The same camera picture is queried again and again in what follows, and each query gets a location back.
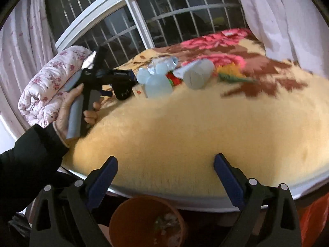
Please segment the black sleeved left forearm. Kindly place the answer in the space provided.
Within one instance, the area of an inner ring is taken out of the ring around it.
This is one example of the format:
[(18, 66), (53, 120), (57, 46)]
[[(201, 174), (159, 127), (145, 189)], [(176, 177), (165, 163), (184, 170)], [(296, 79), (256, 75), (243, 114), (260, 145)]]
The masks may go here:
[(1, 154), (1, 246), (20, 244), (9, 222), (51, 182), (69, 147), (55, 123), (31, 127)]

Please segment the person's left hand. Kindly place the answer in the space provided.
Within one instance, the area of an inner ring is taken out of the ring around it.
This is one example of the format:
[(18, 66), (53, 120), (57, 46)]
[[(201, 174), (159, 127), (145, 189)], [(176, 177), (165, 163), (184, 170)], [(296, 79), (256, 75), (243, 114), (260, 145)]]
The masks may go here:
[[(76, 98), (78, 98), (83, 91), (84, 84), (80, 84), (78, 87), (73, 88), (68, 95), (66, 96), (65, 100), (61, 104), (59, 114), (57, 116), (57, 120), (55, 120), (54, 128), (56, 133), (59, 135), (60, 139), (64, 143), (64, 145), (69, 148), (71, 141), (73, 139), (67, 139), (67, 131), (68, 131), (68, 122), (69, 122), (69, 114), (70, 114), (70, 108), (75, 101)], [(92, 110), (85, 110), (83, 112), (83, 119), (86, 121), (87, 124), (90, 126), (93, 126), (96, 124), (96, 121), (98, 120), (98, 111), (102, 107), (103, 97), (101, 97), (98, 101), (93, 103), (93, 109)]]

